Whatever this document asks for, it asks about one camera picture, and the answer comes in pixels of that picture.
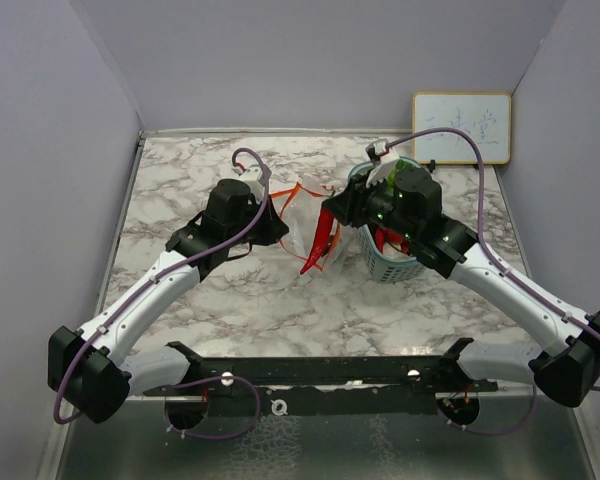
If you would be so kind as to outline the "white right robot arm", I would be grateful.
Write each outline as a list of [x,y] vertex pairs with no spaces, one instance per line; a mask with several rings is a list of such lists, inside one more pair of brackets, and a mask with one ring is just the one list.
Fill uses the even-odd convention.
[[480,234],[445,215],[441,186],[427,170],[405,167],[392,187],[369,185],[357,174],[322,208],[343,225],[376,225],[400,235],[419,263],[488,300],[536,342],[534,348],[469,343],[439,367],[447,389],[461,391],[474,379],[528,383],[570,408],[596,389],[600,311],[588,313],[548,293]]

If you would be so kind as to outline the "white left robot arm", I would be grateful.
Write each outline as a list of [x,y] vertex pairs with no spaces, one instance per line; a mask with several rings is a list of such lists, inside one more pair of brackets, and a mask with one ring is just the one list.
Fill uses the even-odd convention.
[[229,259],[237,244],[269,246],[288,232],[276,214],[269,179],[222,179],[206,207],[176,230],[149,270],[116,302],[81,327],[58,328],[47,347],[47,384],[93,423],[111,418],[135,390],[125,360],[148,328],[184,293]]

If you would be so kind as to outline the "clear orange-zip bag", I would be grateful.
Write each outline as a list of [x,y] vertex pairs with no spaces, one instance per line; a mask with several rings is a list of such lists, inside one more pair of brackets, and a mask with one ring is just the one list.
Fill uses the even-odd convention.
[[[304,266],[311,253],[321,204],[334,193],[333,186],[304,175],[292,186],[281,187],[271,194],[279,218],[289,228],[289,233],[279,241],[279,245],[295,260],[298,270]],[[354,232],[335,221],[321,257],[307,274],[340,274],[353,239]]]

